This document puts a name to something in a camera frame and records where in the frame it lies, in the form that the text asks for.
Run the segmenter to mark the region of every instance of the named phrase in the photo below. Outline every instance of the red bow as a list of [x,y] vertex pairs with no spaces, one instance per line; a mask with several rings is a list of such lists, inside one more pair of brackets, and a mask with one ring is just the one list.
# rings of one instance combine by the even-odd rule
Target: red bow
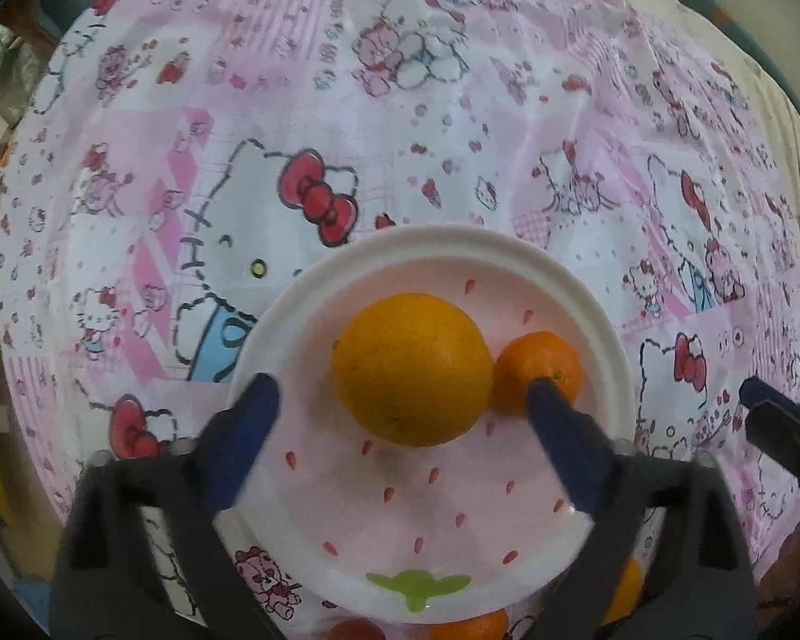
[[358,218],[358,204],[348,194],[335,194],[324,181],[326,168],[314,149],[303,149],[287,162],[279,175],[279,198],[290,209],[300,209],[316,224],[326,247],[346,243]]
[[702,354],[694,356],[690,352],[687,337],[681,332],[676,335],[676,358],[673,364],[673,377],[676,382],[684,380],[701,393],[706,388],[706,358]]
[[102,289],[100,289],[100,295],[98,296],[98,303],[101,303],[102,305],[109,305],[111,308],[115,308],[116,293],[108,286],[104,286]]
[[139,400],[126,394],[116,402],[110,416],[110,446],[122,460],[134,457],[155,457],[169,449],[168,442],[160,442],[146,430],[145,412]]
[[684,198],[685,204],[687,206],[696,210],[696,213],[700,215],[700,221],[702,225],[706,227],[708,231],[711,230],[711,219],[708,213],[708,207],[706,203],[698,194],[696,194],[695,186],[699,185],[699,183],[694,183],[693,179],[690,175],[687,174],[686,170],[682,171],[682,196]]

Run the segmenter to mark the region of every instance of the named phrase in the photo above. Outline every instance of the orange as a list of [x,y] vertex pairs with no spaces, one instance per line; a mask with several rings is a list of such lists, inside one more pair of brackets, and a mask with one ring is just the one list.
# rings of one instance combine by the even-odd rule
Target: orange
[[509,631],[507,612],[501,609],[473,619],[427,627],[427,640],[503,640]]
[[569,404],[581,393],[578,353],[553,332],[531,332],[507,344],[495,363],[494,409],[510,417],[526,415],[527,388],[537,378],[551,378]]
[[332,356],[335,390],[379,438],[411,447],[453,440],[489,405],[492,356],[461,309],[427,293],[372,303]]
[[610,606],[607,607],[602,626],[631,615],[634,609],[637,608],[642,590],[643,571],[640,570],[637,561],[629,556],[628,560],[625,561],[625,568],[622,571],[622,577],[619,578],[619,583],[617,583],[616,591],[613,592]]
[[326,640],[386,640],[386,634],[367,619],[350,619],[333,626],[326,633]]

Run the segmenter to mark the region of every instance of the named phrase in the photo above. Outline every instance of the patterned bedsheet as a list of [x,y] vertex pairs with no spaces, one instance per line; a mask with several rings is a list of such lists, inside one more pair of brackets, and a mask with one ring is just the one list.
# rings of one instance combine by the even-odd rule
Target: patterned bedsheet
[[[63,518],[92,452],[158,454],[224,406],[299,271],[380,228],[472,222],[599,299],[636,444],[716,455],[754,561],[794,527],[798,488],[737,403],[753,373],[800,402],[791,186],[734,76],[626,0],[95,0],[17,136],[0,334]],[[236,515],[220,528],[286,633],[342,613]]]

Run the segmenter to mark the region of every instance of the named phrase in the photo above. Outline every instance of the hello kitty face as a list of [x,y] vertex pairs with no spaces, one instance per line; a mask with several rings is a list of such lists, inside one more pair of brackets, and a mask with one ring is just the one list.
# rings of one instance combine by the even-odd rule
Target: hello kitty face
[[104,211],[115,197],[119,185],[110,178],[109,173],[98,174],[86,183],[83,192],[83,204],[91,214]]
[[59,51],[66,57],[79,55],[91,42],[98,37],[100,31],[106,27],[107,14],[109,9],[90,8],[83,11],[77,20],[70,26],[70,29],[60,41]]
[[36,316],[34,315],[30,316],[30,341],[39,349],[44,346],[42,325],[36,322]]
[[482,175],[477,177],[477,185],[474,187],[474,196],[489,211],[495,211],[498,208],[498,198],[495,192],[495,186],[487,180],[484,180]]
[[[242,313],[259,316],[292,279],[327,253],[315,224],[302,211],[284,209],[279,202],[279,177],[289,157],[265,151],[257,140],[246,140],[233,152],[224,178],[196,210],[201,218],[186,223],[187,261],[210,292]],[[335,194],[353,195],[358,178],[350,170],[326,167],[324,183]],[[256,218],[270,205],[279,205],[280,221]],[[290,259],[288,243],[296,239],[297,257]]]
[[221,84],[225,81],[225,73],[228,70],[228,63],[222,58],[216,58],[207,70],[207,83]]
[[652,204],[667,243],[696,266],[702,259],[698,254],[701,244],[713,235],[713,218],[721,210],[713,209],[716,204],[687,171],[669,170],[654,154],[647,165],[653,185]]
[[113,328],[118,318],[115,309],[115,294],[111,289],[94,290],[87,288],[83,293],[79,322],[83,329],[92,332],[107,332]]
[[641,266],[629,268],[629,278],[631,279],[634,293],[642,299],[648,299],[658,293],[658,281],[651,266]]
[[670,346],[645,339],[639,367],[635,444],[651,457],[683,459],[690,452],[693,422],[707,404],[707,364],[700,338],[679,333]]
[[41,233],[44,231],[44,221],[45,221],[45,211],[39,207],[33,207],[30,209],[30,218],[28,219],[28,224],[30,224],[30,229],[35,233]]

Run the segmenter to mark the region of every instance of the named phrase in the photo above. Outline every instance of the hello kitty print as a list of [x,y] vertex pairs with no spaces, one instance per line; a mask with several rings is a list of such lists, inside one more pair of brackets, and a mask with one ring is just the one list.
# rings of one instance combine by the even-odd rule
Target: hello kitty print
[[[593,292],[638,449],[717,455],[753,560],[796,524],[737,404],[751,374],[800,402],[793,193],[722,62],[624,0],[94,0],[0,186],[2,350],[63,518],[95,451],[201,430],[300,272],[471,222]],[[279,624],[330,613],[257,545],[232,557]]]

